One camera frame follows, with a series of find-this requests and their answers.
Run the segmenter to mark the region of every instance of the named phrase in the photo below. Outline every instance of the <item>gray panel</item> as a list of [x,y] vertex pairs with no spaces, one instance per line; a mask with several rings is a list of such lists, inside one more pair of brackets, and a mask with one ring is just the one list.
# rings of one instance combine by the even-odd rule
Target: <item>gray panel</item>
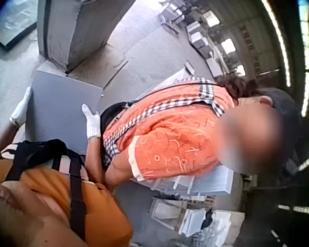
[[85,154],[86,118],[81,106],[94,113],[102,89],[67,77],[36,71],[28,106],[25,137],[29,141],[61,139],[73,151]]
[[10,49],[37,26],[38,0],[10,0],[0,11],[0,43]]

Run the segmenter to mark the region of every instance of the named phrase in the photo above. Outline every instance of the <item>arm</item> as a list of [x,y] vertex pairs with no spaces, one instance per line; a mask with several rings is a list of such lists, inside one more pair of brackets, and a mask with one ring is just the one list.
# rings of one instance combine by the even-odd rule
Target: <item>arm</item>
[[86,151],[86,161],[84,167],[91,181],[95,183],[103,182],[103,172],[100,150],[100,117],[98,112],[91,113],[88,106],[82,105],[82,112],[87,119],[88,145]]
[[113,190],[114,187],[131,178],[133,178],[133,173],[128,162],[128,149],[126,149],[114,157],[105,173],[105,183],[109,190]]
[[102,183],[103,172],[100,155],[100,139],[96,136],[93,136],[88,140],[84,167],[91,181]]
[[25,95],[22,101],[17,105],[14,112],[11,114],[9,118],[9,122],[4,129],[3,133],[0,135],[0,158],[1,151],[12,143],[14,137],[17,133],[17,130],[22,126],[26,121],[26,112],[27,106],[31,97],[31,87],[26,89]]
[[0,135],[0,159],[2,159],[1,151],[12,143],[14,137],[17,133],[17,126],[14,125],[12,122],[8,122],[6,128],[4,129],[3,133]]

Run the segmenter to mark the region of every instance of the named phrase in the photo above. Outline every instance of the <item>black cap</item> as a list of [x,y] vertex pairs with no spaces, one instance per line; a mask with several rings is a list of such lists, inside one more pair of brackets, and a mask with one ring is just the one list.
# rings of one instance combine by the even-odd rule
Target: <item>black cap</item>
[[262,95],[269,96],[273,101],[273,108],[282,119],[282,148],[279,154],[279,165],[284,165],[292,157],[295,144],[301,130],[301,116],[292,97],[283,90],[267,87],[259,89]]

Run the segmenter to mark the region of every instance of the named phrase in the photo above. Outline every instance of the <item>checkered strap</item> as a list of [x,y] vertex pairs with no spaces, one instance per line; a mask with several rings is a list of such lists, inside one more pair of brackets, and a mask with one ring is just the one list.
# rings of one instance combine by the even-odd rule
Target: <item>checkered strap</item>
[[205,78],[192,77],[192,78],[183,79],[181,82],[203,83],[199,87],[199,95],[195,97],[180,97],[180,98],[164,101],[164,102],[161,102],[155,105],[151,105],[149,108],[144,110],[141,114],[133,117],[128,123],[124,124],[123,126],[120,126],[118,130],[112,133],[104,143],[105,162],[107,166],[111,163],[112,158],[116,156],[117,154],[119,154],[116,141],[120,137],[122,137],[130,128],[134,127],[141,120],[143,120],[146,117],[149,117],[150,115],[154,113],[164,111],[167,109],[171,109],[171,108],[175,108],[175,107],[182,107],[182,106],[186,106],[186,105],[190,105],[190,104],[198,103],[198,102],[205,102],[206,104],[208,104],[208,106],[210,106],[213,109],[213,111],[218,117],[222,116],[225,113],[224,108],[220,106],[214,100],[214,91],[213,91],[213,85],[212,85],[213,81],[206,80]]

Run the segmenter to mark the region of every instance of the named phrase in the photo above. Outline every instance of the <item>window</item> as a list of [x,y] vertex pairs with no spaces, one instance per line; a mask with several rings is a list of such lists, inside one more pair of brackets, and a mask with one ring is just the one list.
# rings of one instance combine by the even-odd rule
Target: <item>window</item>
[[239,76],[244,76],[245,75],[245,70],[244,70],[244,66],[239,65],[236,69],[236,72]]
[[225,50],[226,54],[231,53],[236,50],[235,46],[233,45],[231,39],[227,39],[221,43],[223,49]]
[[213,27],[220,23],[220,21],[212,11],[208,11],[207,13],[205,13],[204,18],[206,19],[209,27]]

